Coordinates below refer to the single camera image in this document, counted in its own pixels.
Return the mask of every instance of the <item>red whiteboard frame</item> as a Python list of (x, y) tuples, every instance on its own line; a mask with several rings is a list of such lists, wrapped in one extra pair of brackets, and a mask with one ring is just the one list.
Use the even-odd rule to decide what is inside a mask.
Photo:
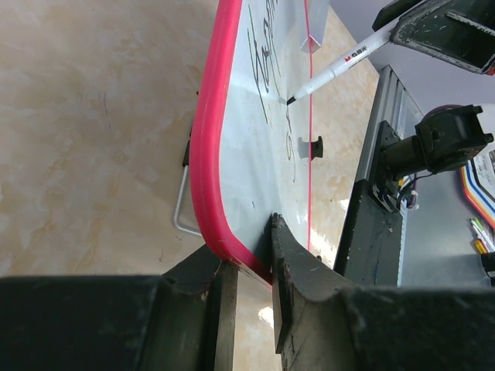
[[(309, 38), (308, 6), (304, 1)], [(191, 134), (189, 170), (193, 208), (207, 246), (220, 258), (255, 272), (269, 284), (270, 268), (232, 233), (220, 191), (220, 136), (224, 123), (230, 72), (234, 59), (242, 0), (220, 0)], [(310, 76), (312, 56), (309, 54)], [(309, 137), (312, 137), (312, 100), (309, 100)], [(311, 226), (311, 165), (309, 166), (308, 247)]]

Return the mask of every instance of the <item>electrical wire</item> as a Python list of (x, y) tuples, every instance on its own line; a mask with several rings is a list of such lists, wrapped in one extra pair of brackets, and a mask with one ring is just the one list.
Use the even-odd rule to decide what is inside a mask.
[(397, 203), (395, 204), (395, 206), (400, 210), (401, 209), (401, 201), (404, 198), (404, 195), (408, 191), (408, 189), (410, 189), (413, 185), (415, 185), (419, 179), (428, 178), (429, 176), (432, 176), (432, 175), (433, 174), (419, 176), (418, 178), (414, 178), (408, 184), (403, 186), (401, 191), (399, 192), (399, 197), (397, 198)]

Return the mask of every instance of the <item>beige tiled floor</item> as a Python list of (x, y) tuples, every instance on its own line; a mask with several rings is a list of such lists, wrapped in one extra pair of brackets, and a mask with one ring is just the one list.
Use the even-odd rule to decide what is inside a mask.
[[(170, 218), (216, 5), (0, 4), (0, 275), (162, 273), (202, 244)], [(353, 44), (330, 11), (315, 71)], [(328, 264), (376, 82), (366, 62), (314, 96), (312, 251)], [(280, 369), (271, 292), (244, 275), (236, 326), (235, 370)]]

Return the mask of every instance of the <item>white marker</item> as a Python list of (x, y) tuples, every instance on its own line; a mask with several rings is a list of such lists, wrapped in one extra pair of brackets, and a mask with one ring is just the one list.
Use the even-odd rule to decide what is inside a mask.
[(476, 235), (480, 238), (480, 240), (483, 241), (485, 244), (486, 248), (491, 252), (495, 252), (495, 245), (493, 245), (493, 242), (490, 240), (488, 235), (481, 230), (475, 222), (471, 220), (471, 225), (473, 226), (474, 231), (476, 232)]
[(313, 91), (319, 89), (326, 83), (340, 76), (350, 68), (356, 66), (361, 60), (365, 60), (371, 53), (379, 50), (383, 45), (390, 41), (390, 34), (394, 29), (397, 21), (390, 22), (386, 26), (376, 31), (363, 42), (359, 43), (354, 49), (343, 54), (337, 60), (332, 62), (318, 75), (314, 76), (310, 81), (302, 85), (297, 92), (287, 101), (287, 105), (295, 102), (306, 95), (310, 95)]

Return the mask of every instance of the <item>red line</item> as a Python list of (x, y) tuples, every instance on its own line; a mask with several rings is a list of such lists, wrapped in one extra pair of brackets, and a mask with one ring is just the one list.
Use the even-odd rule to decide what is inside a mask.
[[(309, 17), (308, 17), (308, 2), (304, 0), (304, 10), (306, 14), (306, 32), (308, 34), (308, 51), (309, 51), (309, 78), (312, 77), (312, 39), (310, 37), (309, 32)], [(309, 143), (312, 140), (312, 95), (309, 96)], [(308, 251), (311, 251), (311, 201), (312, 201), (312, 192), (311, 192), (311, 157), (312, 157), (312, 148), (309, 146), (309, 181), (308, 181)]]

